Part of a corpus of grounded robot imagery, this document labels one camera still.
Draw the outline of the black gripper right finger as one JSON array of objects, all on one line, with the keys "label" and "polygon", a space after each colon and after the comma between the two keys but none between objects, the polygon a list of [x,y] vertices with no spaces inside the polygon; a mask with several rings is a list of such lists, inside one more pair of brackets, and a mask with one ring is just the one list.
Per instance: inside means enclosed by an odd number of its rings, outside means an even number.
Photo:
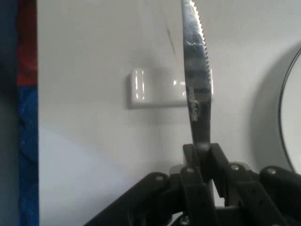
[{"label": "black gripper right finger", "polygon": [[211,144],[209,172],[227,206],[239,206],[255,226],[301,224],[301,176],[277,166],[260,173],[230,163],[218,144]]}]

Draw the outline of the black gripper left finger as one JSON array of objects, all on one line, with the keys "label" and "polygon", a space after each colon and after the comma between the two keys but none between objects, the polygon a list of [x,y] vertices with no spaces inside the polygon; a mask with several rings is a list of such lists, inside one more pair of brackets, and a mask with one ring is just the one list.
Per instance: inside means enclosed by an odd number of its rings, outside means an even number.
[{"label": "black gripper left finger", "polygon": [[183,146],[185,164],[173,174],[152,172],[89,220],[88,226],[167,226],[184,212],[192,224],[210,201],[200,172],[200,159],[192,144]]}]

